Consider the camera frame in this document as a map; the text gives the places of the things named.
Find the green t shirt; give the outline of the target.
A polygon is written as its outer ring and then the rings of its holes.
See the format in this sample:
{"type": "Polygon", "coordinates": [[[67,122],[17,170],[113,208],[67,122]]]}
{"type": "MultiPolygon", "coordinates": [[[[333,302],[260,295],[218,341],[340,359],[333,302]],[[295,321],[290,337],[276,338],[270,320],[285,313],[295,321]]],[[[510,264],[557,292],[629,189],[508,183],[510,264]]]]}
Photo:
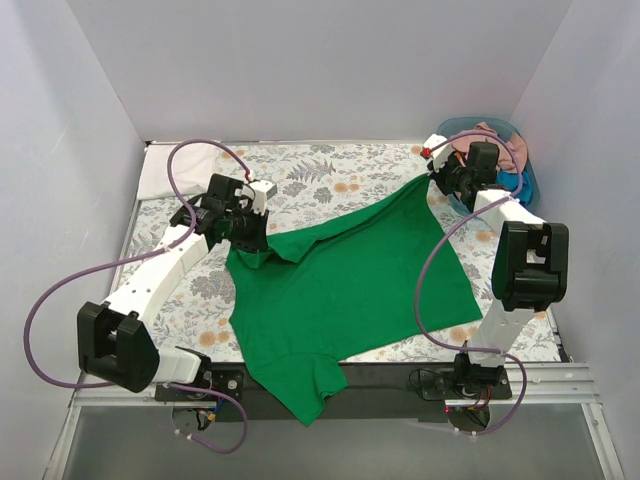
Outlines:
{"type": "MultiPolygon", "coordinates": [[[[471,283],[419,176],[366,208],[232,249],[231,325],[254,379],[327,374],[352,356],[481,318],[471,283]]],[[[312,424],[324,407],[287,408],[312,424]]]]}

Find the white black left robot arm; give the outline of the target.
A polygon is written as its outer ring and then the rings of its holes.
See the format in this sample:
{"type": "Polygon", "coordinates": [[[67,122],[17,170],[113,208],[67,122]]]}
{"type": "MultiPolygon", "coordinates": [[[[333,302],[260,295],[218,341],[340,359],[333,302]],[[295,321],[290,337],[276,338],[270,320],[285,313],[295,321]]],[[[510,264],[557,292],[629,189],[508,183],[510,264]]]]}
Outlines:
{"type": "Polygon", "coordinates": [[[207,191],[171,217],[158,255],[143,261],[102,303],[87,302],[80,309],[80,369],[134,393],[173,382],[188,398],[205,398],[213,386],[204,369],[208,358],[182,347],[157,346],[151,328],[176,287],[214,246],[228,242],[247,253],[266,249],[267,203],[276,193],[271,181],[213,175],[207,191]]]}

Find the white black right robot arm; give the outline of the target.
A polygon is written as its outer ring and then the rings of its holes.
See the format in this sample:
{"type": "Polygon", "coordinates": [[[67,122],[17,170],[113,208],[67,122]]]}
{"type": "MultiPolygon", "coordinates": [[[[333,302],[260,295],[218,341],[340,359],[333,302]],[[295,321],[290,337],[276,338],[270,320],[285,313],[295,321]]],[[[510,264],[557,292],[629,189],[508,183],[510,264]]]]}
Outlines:
{"type": "Polygon", "coordinates": [[[419,376],[427,400],[489,399],[511,395],[505,355],[539,312],[560,302],[568,277],[569,230],[531,214],[497,182],[500,149],[473,142],[459,158],[433,135],[423,145],[430,177],[499,235],[491,274],[492,303],[454,361],[419,376]]]}

